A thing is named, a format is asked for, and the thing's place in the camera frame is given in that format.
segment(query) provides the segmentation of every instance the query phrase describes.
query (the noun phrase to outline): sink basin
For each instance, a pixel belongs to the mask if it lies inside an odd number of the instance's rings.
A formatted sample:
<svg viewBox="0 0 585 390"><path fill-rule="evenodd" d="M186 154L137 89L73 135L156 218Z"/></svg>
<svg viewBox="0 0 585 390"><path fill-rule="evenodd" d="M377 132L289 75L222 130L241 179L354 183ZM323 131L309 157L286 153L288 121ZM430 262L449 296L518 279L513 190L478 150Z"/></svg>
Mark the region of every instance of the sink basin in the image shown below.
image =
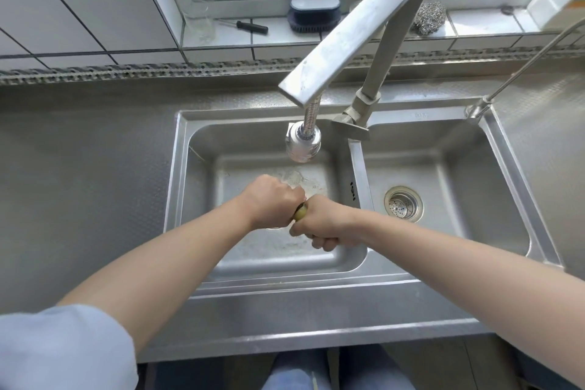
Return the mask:
<svg viewBox="0 0 585 390"><path fill-rule="evenodd" d="M559 268L562 263L505 135L492 113L465 122L464 104L378 104L370 140L349 141L331 120L343 105L323 105L322 148L307 164L284 145L291 108L181 112L165 229L230 200L268 173L307 196L416 221L429 229L497 246ZM314 250L288 229L257 230L235 246L195 292L198 296L416 281L365 246Z"/></svg>
<svg viewBox="0 0 585 390"><path fill-rule="evenodd" d="M291 186L301 185L307 196L323 194L347 205L353 170L347 139L320 120L321 150L307 164L290 160L284 146L286 120L230 121L203 126L189 141L181 223L230 200L261 174ZM366 256L364 247L339 247L330 253L315 250L305 236L292 238L288 229L256 230L218 263L209 281L349 271Z"/></svg>
<svg viewBox="0 0 585 390"><path fill-rule="evenodd" d="M385 123L371 126L370 136L362 149L376 211L408 218L414 202L422 227L528 253L528 232L479 126L453 119ZM394 200L386 195L392 188Z"/></svg>

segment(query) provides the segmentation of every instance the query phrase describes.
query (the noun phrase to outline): jeans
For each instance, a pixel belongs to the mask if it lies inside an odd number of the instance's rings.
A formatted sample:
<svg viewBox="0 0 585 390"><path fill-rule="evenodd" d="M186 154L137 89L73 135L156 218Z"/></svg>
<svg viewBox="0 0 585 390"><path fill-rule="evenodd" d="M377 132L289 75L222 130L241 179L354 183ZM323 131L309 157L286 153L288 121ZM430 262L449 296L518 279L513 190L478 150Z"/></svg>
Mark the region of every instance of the jeans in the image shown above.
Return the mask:
<svg viewBox="0 0 585 390"><path fill-rule="evenodd" d="M340 390L415 390L379 344L339 349ZM326 349L279 353L262 390L331 390Z"/></svg>

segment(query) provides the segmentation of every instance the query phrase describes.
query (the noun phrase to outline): drain strainer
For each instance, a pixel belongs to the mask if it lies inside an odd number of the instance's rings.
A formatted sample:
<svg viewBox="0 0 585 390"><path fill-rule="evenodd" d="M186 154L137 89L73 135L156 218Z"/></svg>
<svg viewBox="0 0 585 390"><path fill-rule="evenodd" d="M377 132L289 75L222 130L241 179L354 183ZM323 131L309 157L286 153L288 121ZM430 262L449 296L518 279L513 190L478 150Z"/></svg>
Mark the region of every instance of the drain strainer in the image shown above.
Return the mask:
<svg viewBox="0 0 585 390"><path fill-rule="evenodd" d="M416 222L422 217L422 201L412 189L398 186L388 190L384 196L384 208L389 215Z"/></svg>

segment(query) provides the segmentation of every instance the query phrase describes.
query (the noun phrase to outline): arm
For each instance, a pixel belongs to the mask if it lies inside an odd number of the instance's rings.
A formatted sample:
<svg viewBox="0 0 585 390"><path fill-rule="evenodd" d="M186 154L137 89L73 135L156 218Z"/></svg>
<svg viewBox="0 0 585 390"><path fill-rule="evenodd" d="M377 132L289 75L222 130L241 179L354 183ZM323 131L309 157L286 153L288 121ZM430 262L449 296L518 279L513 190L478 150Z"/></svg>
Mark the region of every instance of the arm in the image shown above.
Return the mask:
<svg viewBox="0 0 585 390"><path fill-rule="evenodd" d="M58 305L86 304L128 331L138 352L248 232L285 227L305 192L260 176L239 196L135 248L90 276Z"/></svg>
<svg viewBox="0 0 585 390"><path fill-rule="evenodd" d="M313 196L291 234L363 242L528 355L585 388L585 282L485 244Z"/></svg>

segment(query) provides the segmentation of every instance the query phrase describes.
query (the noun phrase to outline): sleeve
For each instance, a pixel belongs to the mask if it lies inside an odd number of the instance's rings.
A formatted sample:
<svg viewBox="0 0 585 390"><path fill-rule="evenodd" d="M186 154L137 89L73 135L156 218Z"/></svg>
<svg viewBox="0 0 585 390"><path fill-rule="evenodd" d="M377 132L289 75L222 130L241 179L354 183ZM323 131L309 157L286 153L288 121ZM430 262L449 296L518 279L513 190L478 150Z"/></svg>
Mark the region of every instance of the sleeve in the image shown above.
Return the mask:
<svg viewBox="0 0 585 390"><path fill-rule="evenodd" d="M0 389L134 390L134 343L87 305L0 316Z"/></svg>

